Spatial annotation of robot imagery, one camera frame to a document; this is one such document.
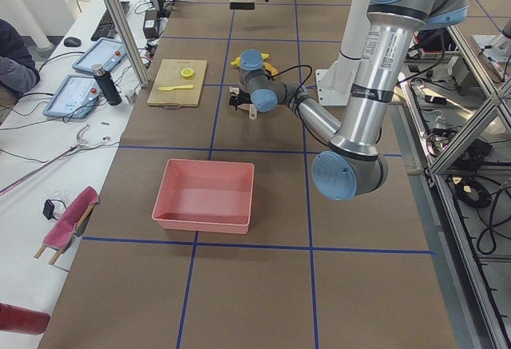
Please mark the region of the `tan toy ginger root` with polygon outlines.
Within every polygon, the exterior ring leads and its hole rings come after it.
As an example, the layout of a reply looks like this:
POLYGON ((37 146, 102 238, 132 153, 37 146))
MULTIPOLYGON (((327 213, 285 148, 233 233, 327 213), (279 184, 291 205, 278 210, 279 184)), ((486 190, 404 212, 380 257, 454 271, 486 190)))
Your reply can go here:
POLYGON ((263 63, 263 68, 269 72, 270 75, 275 76, 279 71, 269 62, 263 63))

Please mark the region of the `pink plastic bin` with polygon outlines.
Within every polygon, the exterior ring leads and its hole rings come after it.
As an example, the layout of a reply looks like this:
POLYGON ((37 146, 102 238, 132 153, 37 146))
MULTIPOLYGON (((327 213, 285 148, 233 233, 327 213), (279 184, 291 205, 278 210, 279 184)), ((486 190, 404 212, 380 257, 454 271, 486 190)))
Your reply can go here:
POLYGON ((254 177, 252 163, 170 159, 152 219, 164 229, 244 235, 254 177))

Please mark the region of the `yellow toy lemon slice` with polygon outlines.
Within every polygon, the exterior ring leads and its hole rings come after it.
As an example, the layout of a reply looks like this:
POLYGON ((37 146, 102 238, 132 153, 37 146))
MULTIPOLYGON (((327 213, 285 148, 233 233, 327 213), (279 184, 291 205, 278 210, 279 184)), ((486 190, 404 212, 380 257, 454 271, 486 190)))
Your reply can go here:
POLYGON ((184 68, 180 71, 180 75, 186 79, 192 78, 195 74, 195 70, 193 68, 184 68))

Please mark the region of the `wooden cutting board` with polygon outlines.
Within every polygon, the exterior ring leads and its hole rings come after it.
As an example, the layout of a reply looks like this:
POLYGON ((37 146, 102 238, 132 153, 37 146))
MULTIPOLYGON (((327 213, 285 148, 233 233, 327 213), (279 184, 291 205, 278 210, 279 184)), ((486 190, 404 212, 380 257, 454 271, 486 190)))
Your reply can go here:
POLYGON ((200 103, 205 73, 208 63, 205 60, 164 59, 157 72, 147 104, 157 107, 197 107, 200 103), (184 68, 193 68, 195 74, 186 79, 180 75, 184 68), (170 92, 160 91, 159 86, 194 85, 194 89, 180 89, 170 92))

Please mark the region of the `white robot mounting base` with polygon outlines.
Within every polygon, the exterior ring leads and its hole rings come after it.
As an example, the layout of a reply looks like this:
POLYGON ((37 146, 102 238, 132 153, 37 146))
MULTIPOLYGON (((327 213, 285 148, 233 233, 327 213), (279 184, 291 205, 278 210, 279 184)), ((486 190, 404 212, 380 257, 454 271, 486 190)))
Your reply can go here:
POLYGON ((370 0, 351 1, 337 60, 329 69, 315 72, 319 103, 323 106, 346 105, 359 64, 376 55, 382 35, 370 29, 366 16, 369 4, 370 0))

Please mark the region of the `black power adapter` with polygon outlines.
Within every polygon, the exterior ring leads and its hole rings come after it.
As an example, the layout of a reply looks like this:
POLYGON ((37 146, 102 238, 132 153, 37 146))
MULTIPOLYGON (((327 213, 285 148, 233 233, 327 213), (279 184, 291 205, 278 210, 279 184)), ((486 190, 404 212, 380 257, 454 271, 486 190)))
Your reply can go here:
POLYGON ((160 37, 160 17, 157 10, 145 11, 143 32, 146 39, 157 39, 160 37))

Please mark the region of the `far teach pendant tablet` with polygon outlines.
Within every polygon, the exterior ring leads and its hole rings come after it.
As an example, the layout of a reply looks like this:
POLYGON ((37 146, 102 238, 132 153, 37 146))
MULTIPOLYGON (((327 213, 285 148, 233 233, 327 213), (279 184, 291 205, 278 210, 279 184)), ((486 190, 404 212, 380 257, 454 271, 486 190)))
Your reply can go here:
POLYGON ((72 65, 80 73, 93 74, 94 65, 102 65, 111 72, 126 56, 122 42, 110 38, 99 38, 72 65))

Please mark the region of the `teach pendant tablet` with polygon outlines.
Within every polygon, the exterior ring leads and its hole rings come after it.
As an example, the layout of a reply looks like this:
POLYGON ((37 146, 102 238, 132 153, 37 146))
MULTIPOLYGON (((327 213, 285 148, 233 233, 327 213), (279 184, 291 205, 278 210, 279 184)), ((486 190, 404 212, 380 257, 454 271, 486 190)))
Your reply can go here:
POLYGON ((80 73, 93 74, 94 65, 102 65, 111 72, 126 56, 122 42, 110 38, 99 38, 72 65, 80 73))
POLYGON ((43 110, 46 117, 83 119, 98 103, 102 90, 93 77, 67 75, 43 110))

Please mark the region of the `black keyboard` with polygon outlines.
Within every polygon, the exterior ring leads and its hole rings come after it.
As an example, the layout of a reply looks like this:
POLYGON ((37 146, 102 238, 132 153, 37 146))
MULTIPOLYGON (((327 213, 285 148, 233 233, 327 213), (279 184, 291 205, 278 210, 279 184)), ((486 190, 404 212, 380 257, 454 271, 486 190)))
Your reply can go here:
POLYGON ((97 24, 96 29, 90 38, 91 41, 95 42, 100 38, 115 38, 117 34, 116 25, 113 21, 111 14, 106 10, 100 21, 97 24))

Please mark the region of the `near teach pendant tablet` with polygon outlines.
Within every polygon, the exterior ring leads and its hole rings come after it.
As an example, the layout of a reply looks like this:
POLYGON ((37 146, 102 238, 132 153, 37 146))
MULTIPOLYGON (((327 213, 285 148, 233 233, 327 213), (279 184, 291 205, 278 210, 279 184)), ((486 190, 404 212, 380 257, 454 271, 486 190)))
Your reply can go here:
POLYGON ((93 77, 67 75, 43 110, 46 117, 83 119, 98 103, 102 90, 93 77))

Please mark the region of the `black computer mouse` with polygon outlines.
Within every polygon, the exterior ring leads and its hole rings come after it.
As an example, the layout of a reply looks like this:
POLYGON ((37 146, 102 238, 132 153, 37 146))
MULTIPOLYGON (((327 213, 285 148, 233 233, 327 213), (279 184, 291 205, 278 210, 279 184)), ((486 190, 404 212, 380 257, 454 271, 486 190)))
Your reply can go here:
POLYGON ((81 45, 81 40, 76 37, 67 37, 63 40, 63 45, 69 48, 79 47, 81 45))

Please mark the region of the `pink cloth on rack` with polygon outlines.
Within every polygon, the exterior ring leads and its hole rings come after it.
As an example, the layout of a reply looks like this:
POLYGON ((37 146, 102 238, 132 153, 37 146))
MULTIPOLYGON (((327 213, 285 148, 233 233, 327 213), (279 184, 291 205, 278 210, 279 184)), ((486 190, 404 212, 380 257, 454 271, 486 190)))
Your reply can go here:
POLYGON ((91 187, 86 187, 62 213, 42 242, 44 248, 63 249, 71 241, 78 227, 98 204, 99 195, 91 187))

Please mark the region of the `seated person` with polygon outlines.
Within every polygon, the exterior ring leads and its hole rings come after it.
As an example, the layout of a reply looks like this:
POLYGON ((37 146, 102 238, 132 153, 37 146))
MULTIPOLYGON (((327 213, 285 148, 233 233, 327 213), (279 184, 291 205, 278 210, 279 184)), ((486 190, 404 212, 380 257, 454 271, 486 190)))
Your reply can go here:
POLYGON ((21 35, 1 20, 1 105, 15 105, 40 81, 35 62, 21 35))

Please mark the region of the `red cylinder bottle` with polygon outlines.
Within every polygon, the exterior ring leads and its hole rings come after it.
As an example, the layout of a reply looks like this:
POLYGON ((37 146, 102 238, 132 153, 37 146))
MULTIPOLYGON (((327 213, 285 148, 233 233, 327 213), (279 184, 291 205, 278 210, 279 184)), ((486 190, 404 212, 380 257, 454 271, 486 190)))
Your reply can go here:
POLYGON ((6 303, 1 304, 1 330, 13 333, 40 335, 45 332, 50 315, 6 303))

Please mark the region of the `aluminium frame post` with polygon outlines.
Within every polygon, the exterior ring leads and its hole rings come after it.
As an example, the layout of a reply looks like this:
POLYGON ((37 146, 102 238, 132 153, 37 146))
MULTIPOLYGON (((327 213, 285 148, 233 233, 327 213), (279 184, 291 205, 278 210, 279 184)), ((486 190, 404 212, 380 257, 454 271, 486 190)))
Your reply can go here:
POLYGON ((132 31, 122 10, 119 0, 103 0, 110 13, 117 32, 119 33, 122 43, 125 46, 127 56, 130 60, 132 69, 137 76, 141 88, 145 88, 149 83, 149 75, 139 54, 137 44, 133 37, 132 31))

